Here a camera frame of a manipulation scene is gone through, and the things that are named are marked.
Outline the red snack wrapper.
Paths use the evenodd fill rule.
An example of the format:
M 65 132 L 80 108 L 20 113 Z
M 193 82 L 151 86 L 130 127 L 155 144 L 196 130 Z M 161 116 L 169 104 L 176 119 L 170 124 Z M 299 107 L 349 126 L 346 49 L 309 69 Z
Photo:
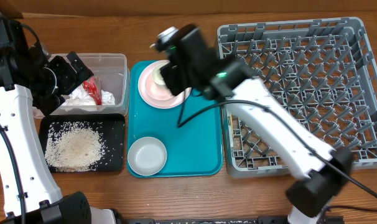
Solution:
M 102 105 L 101 81 L 98 77 L 84 81 L 83 88 L 94 99 L 96 105 Z

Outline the cream paper cup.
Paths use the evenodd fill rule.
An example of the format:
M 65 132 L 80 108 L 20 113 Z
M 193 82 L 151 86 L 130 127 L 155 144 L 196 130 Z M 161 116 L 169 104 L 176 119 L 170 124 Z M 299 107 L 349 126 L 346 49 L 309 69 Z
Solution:
M 165 85 L 165 82 L 164 82 L 164 79 L 161 75 L 161 68 L 164 66 L 165 64 L 162 63 L 162 64 L 159 64 L 159 65 L 156 65 L 154 67 L 154 69 L 152 70 L 152 80 L 153 82 L 159 87 L 159 88 L 165 88 L 166 85 Z

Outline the white napkin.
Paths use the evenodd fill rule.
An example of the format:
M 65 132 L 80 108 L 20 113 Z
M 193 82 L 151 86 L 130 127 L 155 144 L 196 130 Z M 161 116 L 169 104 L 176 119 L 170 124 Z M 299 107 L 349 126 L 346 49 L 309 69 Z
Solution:
M 114 95 L 101 90 L 100 105 L 115 105 Z M 95 99 L 89 95 L 82 85 L 76 88 L 62 104 L 62 106 L 96 106 Z

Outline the pile of rice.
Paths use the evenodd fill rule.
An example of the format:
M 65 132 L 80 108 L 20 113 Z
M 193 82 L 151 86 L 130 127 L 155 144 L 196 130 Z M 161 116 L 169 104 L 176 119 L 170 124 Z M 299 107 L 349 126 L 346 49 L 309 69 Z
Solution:
M 87 121 L 53 122 L 47 134 L 45 160 L 58 172 L 94 170 L 105 155 L 103 134 Z

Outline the grey bowl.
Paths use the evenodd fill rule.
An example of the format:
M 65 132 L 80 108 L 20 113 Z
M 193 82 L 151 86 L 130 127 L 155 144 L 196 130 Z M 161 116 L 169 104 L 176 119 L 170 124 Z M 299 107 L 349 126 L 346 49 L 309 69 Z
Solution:
M 143 137 L 135 141 L 128 151 L 130 169 L 141 176 L 158 173 L 167 161 L 167 149 L 154 137 Z

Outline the pink small bowl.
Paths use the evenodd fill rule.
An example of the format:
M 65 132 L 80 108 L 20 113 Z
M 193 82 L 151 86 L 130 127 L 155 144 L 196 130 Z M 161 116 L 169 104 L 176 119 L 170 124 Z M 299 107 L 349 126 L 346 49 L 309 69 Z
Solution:
M 150 74 L 145 82 L 146 93 L 153 99 L 159 101 L 166 101 L 172 99 L 174 95 L 169 91 L 167 87 L 159 88 L 152 80 L 152 74 Z

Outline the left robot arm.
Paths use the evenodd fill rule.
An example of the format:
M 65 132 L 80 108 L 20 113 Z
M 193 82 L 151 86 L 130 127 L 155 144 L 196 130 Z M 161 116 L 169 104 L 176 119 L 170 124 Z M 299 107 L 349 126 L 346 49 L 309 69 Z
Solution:
M 75 52 L 48 56 L 28 45 L 28 25 L 0 17 L 0 175 L 6 223 L 124 223 L 92 207 L 82 192 L 63 196 L 45 161 L 34 108 L 50 115 L 93 76 Z

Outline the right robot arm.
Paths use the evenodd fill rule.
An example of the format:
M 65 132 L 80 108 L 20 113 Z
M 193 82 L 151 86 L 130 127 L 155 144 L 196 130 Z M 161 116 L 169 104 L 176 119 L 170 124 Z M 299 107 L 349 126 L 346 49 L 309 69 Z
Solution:
M 289 223 L 317 223 L 348 182 L 353 155 L 336 150 L 305 129 L 272 96 L 253 68 L 235 55 L 220 58 L 200 29 L 170 27 L 154 44 L 166 54 L 161 75 L 173 95 L 199 91 L 242 120 L 285 162 L 296 179 L 286 195 Z

